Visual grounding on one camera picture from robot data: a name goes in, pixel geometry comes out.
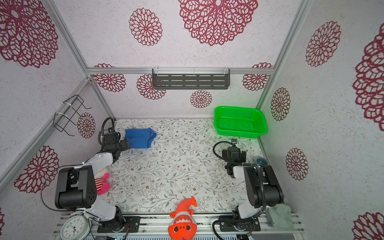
floral tablecloth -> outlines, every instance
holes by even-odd
[[[245,182],[227,175],[212,146],[230,138],[216,133],[212,119],[121,119],[116,130],[152,128],[149,149],[129,149],[110,166],[111,183],[101,197],[124,212],[171,212],[192,195],[196,212],[230,212],[247,200]],[[256,139],[238,138],[247,162],[262,156]],[[227,144],[219,144],[217,153]]]

green plastic basket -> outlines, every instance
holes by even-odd
[[[231,137],[258,138],[267,132],[264,114],[253,108],[217,107],[214,126],[217,134]]]

white alarm clock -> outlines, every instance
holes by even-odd
[[[89,234],[89,220],[83,215],[68,219],[60,231],[63,240],[83,240]]]

red flower pattern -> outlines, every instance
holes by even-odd
[[[0,52],[23,67],[49,65],[55,58],[58,35],[39,0],[1,0]]]
[[[291,99],[287,89],[277,89],[271,101],[271,113],[276,121],[281,121],[287,116],[291,107],[290,103]]]
[[[384,23],[379,34],[365,46],[364,56],[355,70],[355,103],[364,109],[365,118],[377,122],[384,131]]]
[[[204,90],[198,90],[191,95],[192,105],[197,108],[205,108],[212,102],[212,95]]]
[[[158,17],[144,8],[133,11],[129,20],[129,28],[133,37],[146,46],[157,44],[163,34]]]
[[[151,74],[140,76],[136,84],[140,94],[148,99],[155,100],[162,98],[167,92],[166,90],[157,90],[153,88]]]
[[[257,0],[179,0],[184,28],[200,43],[223,45],[252,21]]]
[[[253,66],[253,68],[272,68],[270,63],[259,63]],[[263,89],[265,83],[268,80],[267,74],[246,74],[243,77],[243,85],[246,89],[251,91],[257,91]]]
[[[105,63],[100,63],[96,68],[114,68]],[[125,78],[123,74],[94,74],[93,77],[98,85],[110,92],[120,92],[125,88]]]
[[[312,67],[327,62],[337,49],[340,41],[340,25],[330,21],[319,27],[311,37],[306,51],[306,60]]]
[[[296,180],[303,180],[308,174],[307,157],[300,149],[292,148],[289,150],[285,165],[289,174]]]
[[[84,138],[90,138],[95,133],[96,124],[95,119],[89,113],[83,113],[80,115],[77,121],[77,130]]]
[[[21,192],[37,193],[45,179],[59,167],[59,159],[54,149],[43,146],[31,160],[23,173],[14,182],[14,186]],[[46,186],[55,179],[57,172],[47,180]]]
[[[2,230],[4,225],[5,225],[4,214],[1,212],[1,207],[0,207],[0,236],[2,235]]]
[[[353,224],[353,240],[384,239],[384,216],[379,212],[375,214],[366,212],[364,215],[359,215]]]

clownfish plush toy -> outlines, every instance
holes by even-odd
[[[193,205],[197,207],[195,198],[192,196],[190,199],[184,199],[177,206],[176,212],[171,212],[170,216],[173,221],[168,227],[168,233],[172,240],[192,240],[196,234],[197,224],[191,218],[194,211],[189,210]]]

